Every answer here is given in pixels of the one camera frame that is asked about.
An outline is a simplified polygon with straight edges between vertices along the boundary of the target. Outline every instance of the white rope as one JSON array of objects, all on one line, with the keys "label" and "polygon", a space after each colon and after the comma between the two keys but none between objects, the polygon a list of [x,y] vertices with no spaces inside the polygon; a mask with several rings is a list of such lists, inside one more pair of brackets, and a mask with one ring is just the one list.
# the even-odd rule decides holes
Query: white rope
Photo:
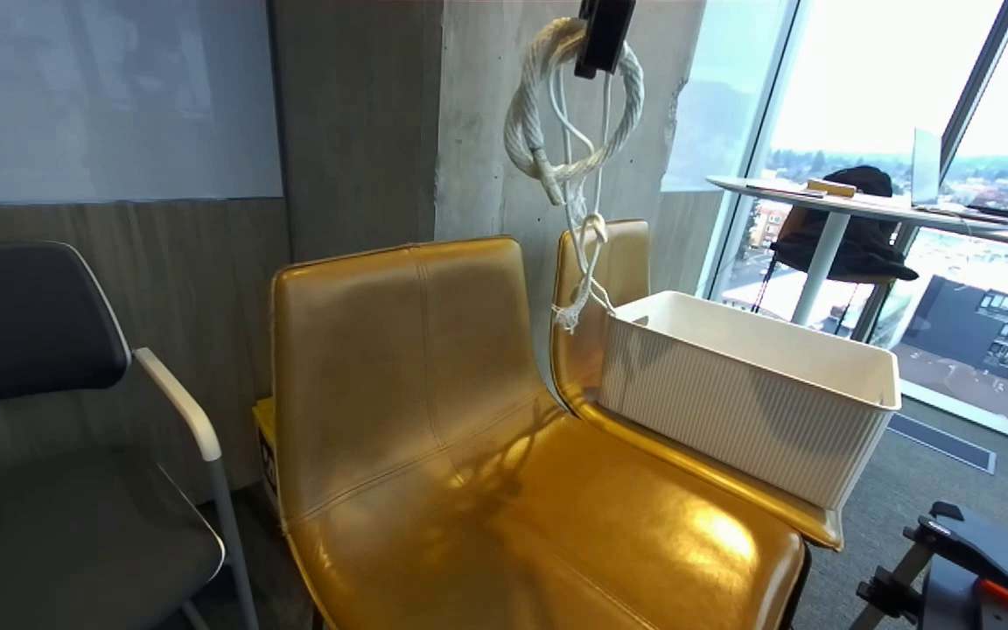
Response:
[{"label": "white rope", "polygon": [[[507,106],[504,121],[504,146],[517,172],[544,183],[548,207],[559,207],[566,216],[566,235],[579,252],[579,286],[566,309],[554,309],[558,326],[574,333],[589,300],[614,309],[610,290],[595,280],[601,247],[610,242],[604,216],[600,211],[601,200],[601,164],[624,146],[624,141],[639,121],[644,108],[644,65],[638,53],[624,41],[619,53],[619,77],[628,90],[624,116],[610,134],[610,77],[601,90],[601,141],[593,143],[566,116],[566,99],[559,84],[559,62],[572,62],[586,45],[586,20],[580,17],[558,17],[548,20],[525,53],[521,87]],[[554,116],[563,121],[563,164],[548,164],[547,134],[544,134],[544,101],[548,101]],[[572,161],[572,136],[586,143],[586,156]],[[586,174],[595,174],[595,200],[586,204]]]}]

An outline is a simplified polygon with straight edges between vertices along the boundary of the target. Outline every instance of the chair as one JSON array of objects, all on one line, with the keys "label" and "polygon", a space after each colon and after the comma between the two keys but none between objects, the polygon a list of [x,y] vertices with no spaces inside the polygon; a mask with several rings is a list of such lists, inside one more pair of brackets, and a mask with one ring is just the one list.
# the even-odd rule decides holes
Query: chair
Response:
[{"label": "chair", "polygon": [[275,487],[332,626],[780,626],[804,547],[547,393],[507,238],[272,280]]},{"label": "chair", "polygon": [[[873,164],[829,172],[827,183],[842,183],[842,186],[853,186],[859,192],[867,192],[867,195],[891,195],[891,178]],[[821,223],[827,223],[827,213],[818,213],[818,211],[804,211],[804,207],[787,211],[780,235],[770,246],[775,259],[762,273],[757,309],[766,297],[766,286],[777,273],[777,263],[801,269],[801,273],[812,265]],[[902,265],[902,252],[891,247],[891,231],[895,231],[891,219],[853,216],[848,223],[842,246],[834,256],[834,265],[827,277],[842,280],[842,284],[873,284],[875,303],[883,303],[895,280],[916,280],[916,273],[911,265]],[[867,340],[873,326],[875,322],[861,322],[853,340]]]},{"label": "chair", "polygon": [[110,389],[131,364],[141,364],[189,422],[213,475],[223,542],[142,447],[63,447],[7,466],[0,626],[153,626],[183,606],[197,616],[189,598],[223,560],[246,626],[257,626],[220,440],[205,414],[148,347],[126,351],[99,280],[69,246],[0,246],[0,400]]},{"label": "chair", "polygon": [[[601,247],[600,284],[610,290],[614,303],[628,303],[650,295],[650,231],[646,219],[610,219],[610,242]],[[558,247],[558,284],[554,300],[572,303],[579,286],[574,242],[563,231]],[[693,450],[693,438],[650,429],[631,416],[619,416],[600,402],[601,356],[604,356],[610,315],[589,303],[574,333],[548,328],[548,366],[554,389],[572,407],[574,416],[601,422],[604,429],[660,454],[666,462],[744,498],[761,510],[780,517],[787,529],[815,547],[839,548],[842,522],[834,510],[818,510],[741,468]]]}]

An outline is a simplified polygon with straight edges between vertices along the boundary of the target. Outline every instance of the shiny gold seat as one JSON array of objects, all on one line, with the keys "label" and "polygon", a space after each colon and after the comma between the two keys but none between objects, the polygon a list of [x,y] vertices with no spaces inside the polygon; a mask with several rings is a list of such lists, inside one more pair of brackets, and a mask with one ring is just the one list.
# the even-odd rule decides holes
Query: shiny gold seat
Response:
[{"label": "shiny gold seat", "polygon": [[[615,219],[610,223],[610,242],[595,269],[600,284],[610,290],[614,303],[638,300],[650,295],[650,231],[646,219]],[[558,247],[558,303],[572,303],[579,286],[579,256],[574,242],[563,231]],[[693,429],[686,434],[658,434],[638,420],[628,420],[600,402],[601,384],[601,356],[604,356],[604,333],[610,315],[595,303],[589,303],[579,319],[574,333],[563,333],[554,326],[548,333],[548,366],[554,384],[559,400],[572,407],[574,416],[595,420],[604,429],[619,434],[624,440],[633,440],[658,458],[667,458],[678,468],[689,468],[693,475],[703,475],[729,493],[738,493],[762,510],[787,522],[799,535],[804,535],[815,547],[842,547],[842,524],[835,510],[815,508],[810,500],[799,500],[794,493],[785,493],[741,468],[733,468],[709,454],[693,450]]]},{"label": "shiny gold seat", "polygon": [[411,246],[272,280],[280,517],[332,626],[780,626],[770,510],[547,393],[517,246]]}]

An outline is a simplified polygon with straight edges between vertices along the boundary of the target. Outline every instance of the white armrest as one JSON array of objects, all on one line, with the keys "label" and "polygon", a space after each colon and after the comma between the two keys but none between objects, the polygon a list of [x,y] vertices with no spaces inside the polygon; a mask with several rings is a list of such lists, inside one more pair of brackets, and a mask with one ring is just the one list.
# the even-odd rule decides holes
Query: white armrest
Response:
[{"label": "white armrest", "polygon": [[199,447],[199,458],[216,462],[220,458],[216,429],[209,416],[199,410],[199,402],[189,396],[189,389],[159,359],[150,347],[138,347],[133,356],[150,374],[150,380],[166,393],[166,400],[183,414]]}]

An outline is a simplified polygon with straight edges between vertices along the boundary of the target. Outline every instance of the white basket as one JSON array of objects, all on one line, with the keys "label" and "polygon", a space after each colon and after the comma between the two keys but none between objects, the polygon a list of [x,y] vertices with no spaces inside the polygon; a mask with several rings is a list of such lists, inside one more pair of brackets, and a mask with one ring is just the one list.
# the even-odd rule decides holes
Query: white basket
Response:
[{"label": "white basket", "polygon": [[888,351],[666,290],[615,309],[601,407],[839,510],[898,377]]}]

